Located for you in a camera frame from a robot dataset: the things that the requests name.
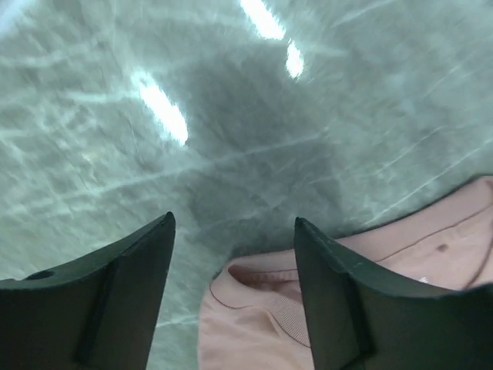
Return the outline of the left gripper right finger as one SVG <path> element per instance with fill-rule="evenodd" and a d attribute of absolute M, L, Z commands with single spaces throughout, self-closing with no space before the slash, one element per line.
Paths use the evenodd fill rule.
<path fill-rule="evenodd" d="M 317 369 L 490 369 L 492 286 L 394 273 L 297 218 L 294 250 Z"/>

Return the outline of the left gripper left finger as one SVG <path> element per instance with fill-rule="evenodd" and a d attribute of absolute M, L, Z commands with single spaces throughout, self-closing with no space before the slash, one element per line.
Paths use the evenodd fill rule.
<path fill-rule="evenodd" d="M 1 282 L 3 369 L 144 369 L 176 235 L 171 213 L 127 237 Z"/>

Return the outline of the pink graphic t-shirt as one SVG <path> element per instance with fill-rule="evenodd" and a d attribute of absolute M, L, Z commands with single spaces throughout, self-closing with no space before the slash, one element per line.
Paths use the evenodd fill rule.
<path fill-rule="evenodd" d="M 492 280 L 492 178 L 341 243 L 416 281 L 462 290 Z M 201 369 L 314 366 L 293 250 L 238 257 L 203 297 Z"/>

